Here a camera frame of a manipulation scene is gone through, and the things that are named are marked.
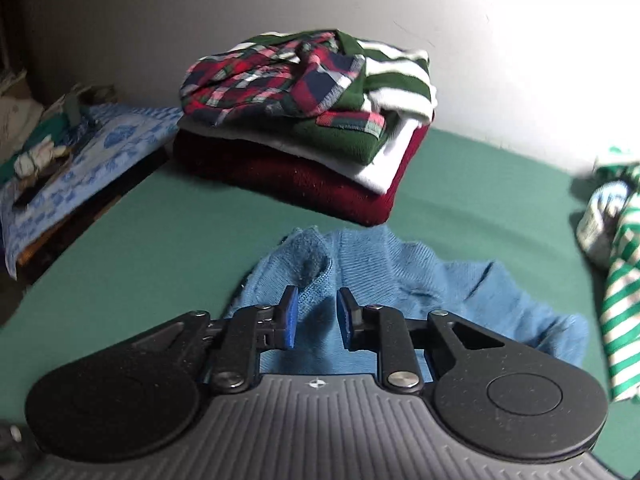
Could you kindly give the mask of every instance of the plaid shirt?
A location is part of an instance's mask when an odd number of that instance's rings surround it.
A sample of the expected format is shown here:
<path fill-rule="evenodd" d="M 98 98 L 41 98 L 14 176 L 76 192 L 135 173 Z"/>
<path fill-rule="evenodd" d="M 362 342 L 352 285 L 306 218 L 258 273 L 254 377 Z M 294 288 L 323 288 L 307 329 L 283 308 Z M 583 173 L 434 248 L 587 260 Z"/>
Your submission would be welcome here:
<path fill-rule="evenodd" d="M 379 137 L 384 119 L 378 113 L 328 112 L 363 66 L 364 56 L 338 52 L 334 32 L 313 32 L 204 57 L 188 70 L 180 98 L 185 114 L 212 126 L 265 116 L 316 117 L 320 126 Z"/>

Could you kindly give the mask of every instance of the white folded shirt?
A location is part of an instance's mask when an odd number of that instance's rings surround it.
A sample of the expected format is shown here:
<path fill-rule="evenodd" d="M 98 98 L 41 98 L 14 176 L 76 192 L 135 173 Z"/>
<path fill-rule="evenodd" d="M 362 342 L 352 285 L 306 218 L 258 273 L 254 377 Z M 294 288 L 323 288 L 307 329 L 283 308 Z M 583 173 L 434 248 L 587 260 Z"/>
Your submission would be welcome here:
<path fill-rule="evenodd" d="M 224 125 L 213 128 L 188 116 L 183 116 L 178 121 L 178 127 L 203 137 L 249 140 L 281 152 L 314 160 L 378 194 L 385 194 L 388 191 L 398 172 L 402 156 L 409 146 L 414 130 L 420 126 L 422 126 L 422 123 L 416 119 L 401 118 L 389 135 L 389 140 L 382 146 L 371 164 L 363 166 L 307 146 L 295 144 L 292 142 L 292 138 L 279 137 L 270 132 L 233 128 Z"/>

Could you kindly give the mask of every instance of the folded clothes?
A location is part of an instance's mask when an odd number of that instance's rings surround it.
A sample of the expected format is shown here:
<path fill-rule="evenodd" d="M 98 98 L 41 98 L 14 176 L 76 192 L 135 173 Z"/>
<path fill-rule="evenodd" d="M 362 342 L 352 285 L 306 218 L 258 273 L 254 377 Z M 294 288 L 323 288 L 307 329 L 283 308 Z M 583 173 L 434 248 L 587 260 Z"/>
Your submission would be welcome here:
<path fill-rule="evenodd" d="M 430 123 L 436 99 L 428 71 L 423 50 L 336 30 L 268 32 L 194 64 L 180 97 L 185 114 L 207 126 L 253 121 L 367 165 L 394 129 L 389 112 Z"/>
<path fill-rule="evenodd" d="M 366 166 L 356 164 L 350 160 L 343 160 L 327 155 L 307 146 L 299 145 L 289 136 L 278 134 L 270 135 L 264 131 L 255 130 L 254 128 L 235 128 L 225 125 L 219 128 L 211 128 L 188 116 L 183 116 L 178 121 L 178 126 L 183 130 L 204 137 L 249 140 L 270 146 L 280 152 L 315 160 L 375 193 L 385 194 L 389 187 L 391 187 L 391 183 L 398 172 L 400 162 L 402 161 L 404 152 L 409 146 L 414 130 L 420 127 L 420 123 L 415 119 L 401 119 L 394 131 L 390 133 L 389 140 L 375 156 L 372 163 Z"/>
<path fill-rule="evenodd" d="M 174 157 L 198 176 L 371 226 L 389 218 L 398 185 L 426 131 L 426 126 L 414 131 L 384 195 L 365 189 L 318 162 L 247 140 L 214 139 L 180 130 L 174 141 Z"/>
<path fill-rule="evenodd" d="M 276 304 L 287 285 L 300 290 L 292 350 L 262 354 L 260 369 L 281 374 L 376 373 L 376 355 L 343 348 L 335 293 L 351 289 L 360 305 L 384 304 L 406 318 L 449 310 L 503 336 L 574 365 L 582 361 L 588 326 L 559 316 L 520 290 L 497 262 L 443 262 L 420 242 L 403 242 L 386 227 L 294 231 L 251 272 L 226 315 L 253 304 Z M 431 375 L 416 352 L 425 380 Z"/>

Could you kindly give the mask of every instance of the blue sweater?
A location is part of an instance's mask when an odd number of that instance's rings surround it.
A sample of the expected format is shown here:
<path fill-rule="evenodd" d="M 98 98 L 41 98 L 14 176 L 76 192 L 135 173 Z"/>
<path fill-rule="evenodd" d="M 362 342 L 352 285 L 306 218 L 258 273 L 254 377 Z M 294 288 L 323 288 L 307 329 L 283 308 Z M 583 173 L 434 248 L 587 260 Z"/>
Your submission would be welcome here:
<path fill-rule="evenodd" d="M 425 319 L 443 308 L 494 332 L 579 365 L 588 338 L 582 316 L 558 316 L 521 291 L 497 262 L 443 262 L 420 242 L 402 242 L 385 226 L 295 230 L 249 275 L 229 311 L 276 304 L 285 286 L 297 285 L 300 310 L 295 348 L 262 354 L 263 372 L 349 374 L 376 372 L 376 355 L 342 346 L 335 293 L 351 289 L 360 305 L 393 306 L 405 317 Z M 418 362 L 431 375 L 422 351 Z"/>

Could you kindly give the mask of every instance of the red knit sweater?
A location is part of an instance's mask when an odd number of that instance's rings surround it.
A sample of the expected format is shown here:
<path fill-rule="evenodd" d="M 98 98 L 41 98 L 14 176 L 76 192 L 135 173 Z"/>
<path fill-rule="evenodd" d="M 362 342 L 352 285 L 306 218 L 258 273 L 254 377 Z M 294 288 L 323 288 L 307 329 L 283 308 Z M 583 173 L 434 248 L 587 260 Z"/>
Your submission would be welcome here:
<path fill-rule="evenodd" d="M 180 130 L 174 157 L 191 173 L 255 190 L 365 226 L 384 223 L 398 185 L 427 133 L 414 131 L 391 187 L 378 195 L 318 162 L 247 140 L 214 139 Z"/>

